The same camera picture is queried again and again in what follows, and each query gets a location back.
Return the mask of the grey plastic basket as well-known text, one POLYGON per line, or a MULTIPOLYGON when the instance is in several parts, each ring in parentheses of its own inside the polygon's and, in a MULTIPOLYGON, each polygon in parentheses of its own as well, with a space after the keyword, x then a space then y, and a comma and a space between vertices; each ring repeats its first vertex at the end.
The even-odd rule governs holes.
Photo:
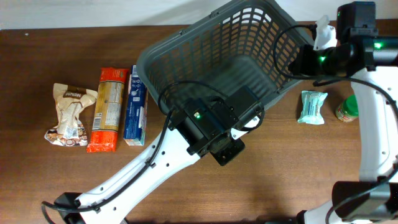
POLYGON ((151 45, 137 73, 164 112, 248 87, 265 108, 297 84, 288 66, 312 37, 275 1, 231 1, 151 45))

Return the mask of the blue cardboard box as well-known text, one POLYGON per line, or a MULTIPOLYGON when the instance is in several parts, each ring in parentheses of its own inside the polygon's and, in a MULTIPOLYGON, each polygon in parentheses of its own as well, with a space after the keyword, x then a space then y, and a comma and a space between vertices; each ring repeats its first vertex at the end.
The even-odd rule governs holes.
POLYGON ((129 146, 143 146, 146 136, 147 88, 137 73, 137 66, 131 67, 128 82, 128 99, 123 139, 129 146))

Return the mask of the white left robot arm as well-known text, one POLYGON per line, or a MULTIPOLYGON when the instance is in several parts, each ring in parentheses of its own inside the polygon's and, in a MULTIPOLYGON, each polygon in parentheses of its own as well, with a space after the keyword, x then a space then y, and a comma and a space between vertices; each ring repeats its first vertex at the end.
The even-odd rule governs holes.
POLYGON ((258 127, 260 99, 246 86, 227 99, 190 98, 172 110, 151 146, 87 193, 65 192, 52 208, 65 223, 124 223, 126 215, 161 183, 211 154, 225 166, 245 147, 240 136, 258 127))

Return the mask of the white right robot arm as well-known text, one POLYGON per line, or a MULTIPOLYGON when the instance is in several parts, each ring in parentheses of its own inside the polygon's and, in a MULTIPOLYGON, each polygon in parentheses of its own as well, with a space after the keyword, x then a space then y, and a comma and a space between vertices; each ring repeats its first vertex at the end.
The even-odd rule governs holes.
POLYGON ((355 1, 337 10, 336 27, 317 22, 313 45, 289 65, 316 85, 351 83, 359 111, 359 180, 334 184, 330 201, 302 211, 299 223, 381 223, 397 219, 397 38, 379 35, 376 5, 355 1))

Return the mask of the light green tissue packet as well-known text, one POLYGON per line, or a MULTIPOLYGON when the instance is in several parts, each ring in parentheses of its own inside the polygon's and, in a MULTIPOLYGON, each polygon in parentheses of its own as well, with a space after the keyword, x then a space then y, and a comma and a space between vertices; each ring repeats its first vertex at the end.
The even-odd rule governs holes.
POLYGON ((314 125, 324 124, 320 109, 327 96, 328 93, 303 90, 301 94, 303 109, 297 122, 314 125))

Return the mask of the green lid jar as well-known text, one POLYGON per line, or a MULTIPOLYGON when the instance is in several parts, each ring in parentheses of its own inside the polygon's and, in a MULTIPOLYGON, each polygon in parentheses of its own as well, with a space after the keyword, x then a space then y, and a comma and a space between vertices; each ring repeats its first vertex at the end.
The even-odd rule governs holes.
POLYGON ((359 117, 358 103, 355 95, 345 99, 335 110, 335 116, 342 122, 352 122, 359 117))

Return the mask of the orange spaghetti package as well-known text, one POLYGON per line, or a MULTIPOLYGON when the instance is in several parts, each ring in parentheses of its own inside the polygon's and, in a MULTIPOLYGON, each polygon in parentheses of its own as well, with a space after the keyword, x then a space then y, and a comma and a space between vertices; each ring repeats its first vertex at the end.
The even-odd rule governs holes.
POLYGON ((87 152, 114 152, 118 140, 121 107, 128 69, 106 67, 101 69, 87 152))

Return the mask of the beige crumpled snack bag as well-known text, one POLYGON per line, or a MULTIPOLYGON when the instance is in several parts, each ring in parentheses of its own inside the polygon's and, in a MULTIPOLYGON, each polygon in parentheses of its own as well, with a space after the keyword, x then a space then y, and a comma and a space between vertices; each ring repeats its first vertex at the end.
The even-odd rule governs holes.
POLYGON ((44 138, 58 146, 86 146, 88 136, 80 121, 80 113, 96 102, 98 93, 94 90, 55 83, 53 98, 57 111, 58 124, 49 129, 44 138))

